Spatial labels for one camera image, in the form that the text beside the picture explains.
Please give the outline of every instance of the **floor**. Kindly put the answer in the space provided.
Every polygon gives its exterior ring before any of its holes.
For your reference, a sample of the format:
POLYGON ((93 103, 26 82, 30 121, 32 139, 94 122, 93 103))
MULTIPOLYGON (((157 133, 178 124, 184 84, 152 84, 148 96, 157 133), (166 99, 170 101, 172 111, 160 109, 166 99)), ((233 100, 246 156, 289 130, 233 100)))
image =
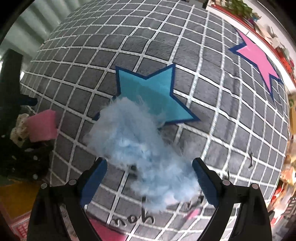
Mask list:
MULTIPOLYGON (((228 50, 241 41, 230 24, 183 1, 94 1, 73 12, 41 46, 21 81, 22 92, 38 99, 33 113, 57 112, 50 183, 62 185, 93 164, 83 136, 116 94, 115 66, 148 75, 176 63, 174 94, 201 121, 166 126, 162 135, 181 148, 194 147, 193 155, 221 177, 229 170, 234 184, 258 183, 269 200, 286 149, 288 107, 281 84, 273 82, 273 102, 258 71, 228 50)), ((199 237, 214 212, 211 205, 190 220, 181 203, 154 214, 154 224, 129 223, 128 216, 141 213, 142 199, 130 189, 133 178, 109 165, 88 212, 126 232, 127 240, 199 237)))

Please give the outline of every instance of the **white grid line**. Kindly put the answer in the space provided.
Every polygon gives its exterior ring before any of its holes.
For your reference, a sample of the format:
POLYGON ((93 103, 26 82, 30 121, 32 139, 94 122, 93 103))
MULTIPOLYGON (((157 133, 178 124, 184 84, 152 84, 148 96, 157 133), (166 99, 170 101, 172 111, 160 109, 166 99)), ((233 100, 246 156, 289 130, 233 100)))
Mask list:
MULTIPOLYGON (((224 65, 225 65, 225 45, 224 45, 224 20, 222 19, 222 61, 221 61, 221 76, 220 76, 220 83, 219 83, 219 90, 218 90, 218 97, 217 97, 217 102, 216 102, 216 110, 220 109, 221 106, 221 101, 222 101, 222 89, 220 88, 221 86, 224 85, 224 78, 225 78, 225 71, 224 71, 224 65)), ((218 121, 218 116, 219 113, 218 111, 215 111, 214 113, 214 117, 211 123, 211 127, 210 127, 210 132, 209 132, 209 138, 207 138, 205 147, 202 151, 201 154, 201 159, 204 160, 207 156, 207 152, 209 151, 210 148, 210 143, 211 143, 211 137, 214 134, 216 125, 217 125, 217 121, 218 121)))

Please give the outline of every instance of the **clutter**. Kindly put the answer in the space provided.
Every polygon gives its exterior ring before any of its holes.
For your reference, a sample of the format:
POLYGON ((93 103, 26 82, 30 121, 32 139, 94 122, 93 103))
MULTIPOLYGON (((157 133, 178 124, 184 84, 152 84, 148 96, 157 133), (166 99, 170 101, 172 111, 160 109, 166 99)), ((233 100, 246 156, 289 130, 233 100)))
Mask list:
POLYGON ((146 196, 150 211, 190 201, 199 191, 190 158, 165 143, 156 117, 127 98, 117 98, 101 110, 99 120, 85 136, 88 148, 122 169, 136 166, 131 188, 146 196))
POLYGON ((45 110, 28 118, 27 127, 31 142, 56 139, 55 115, 55 111, 45 110))
POLYGON ((27 119, 28 114, 21 114, 17 118, 17 122, 15 127, 11 130, 10 139, 18 146, 22 147, 26 138, 29 135, 28 128, 27 128, 27 119))
POLYGON ((289 121, 290 121, 290 131, 292 135, 296 134, 296 93, 288 95, 290 111, 289 111, 289 121))

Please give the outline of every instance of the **blue fluffy toy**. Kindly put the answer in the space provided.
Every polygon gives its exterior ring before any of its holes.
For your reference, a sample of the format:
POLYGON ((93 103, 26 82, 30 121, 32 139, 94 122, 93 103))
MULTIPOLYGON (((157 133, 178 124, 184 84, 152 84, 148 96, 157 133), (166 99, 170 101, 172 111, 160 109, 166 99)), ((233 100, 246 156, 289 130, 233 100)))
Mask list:
POLYGON ((146 208, 152 212, 190 201, 200 190, 192 159, 165 143, 158 128, 159 120, 144 104, 118 98, 101 110, 85 136, 97 156, 119 168, 137 167, 138 177, 131 188, 146 196, 146 208))

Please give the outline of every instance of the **black object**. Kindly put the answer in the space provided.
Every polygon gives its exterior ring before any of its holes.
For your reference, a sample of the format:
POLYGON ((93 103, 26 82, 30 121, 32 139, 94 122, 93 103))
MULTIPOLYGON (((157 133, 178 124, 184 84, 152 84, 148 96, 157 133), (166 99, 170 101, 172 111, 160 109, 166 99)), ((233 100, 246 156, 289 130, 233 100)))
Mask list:
MULTIPOLYGON (((200 186, 208 202, 216 207, 198 241, 219 241, 221 239, 234 203, 241 203, 241 206, 229 240, 272 241, 267 209, 257 184, 242 187, 233 185, 227 179, 221 180, 214 171, 207 168, 200 158, 193 160, 192 166, 198 175, 200 186)), ((48 187, 43 184, 45 188, 39 190, 31 212, 27 241, 70 240, 60 213, 60 203, 66 205, 71 223, 80 241, 101 241, 90 224, 83 205, 90 202, 106 170, 106 161, 99 158, 90 170, 82 173, 77 182, 70 180, 64 186, 58 187, 48 187), (91 191, 84 192, 85 187, 91 191)))
POLYGON ((8 49, 3 55, 0 73, 0 135, 7 134, 15 126, 21 105, 34 106, 36 98, 20 93, 22 55, 8 49))
POLYGON ((229 241, 272 241, 266 204, 256 183, 243 187, 221 180, 200 158, 194 159, 192 166, 205 197, 216 208, 198 241, 221 239, 235 203, 241 204, 229 241))
POLYGON ((207 3, 209 2, 209 0, 206 0, 203 4, 202 4, 202 8, 206 9, 207 8, 207 3))
POLYGON ((70 241, 59 205, 65 204, 71 223, 80 241, 101 241, 83 208, 89 203, 107 171, 107 162, 98 158, 78 180, 49 187, 42 184, 29 220, 28 241, 70 241))
POLYGON ((31 143, 19 148, 9 135, 0 136, 0 175, 17 180, 36 180, 46 175, 49 168, 50 142, 31 143))

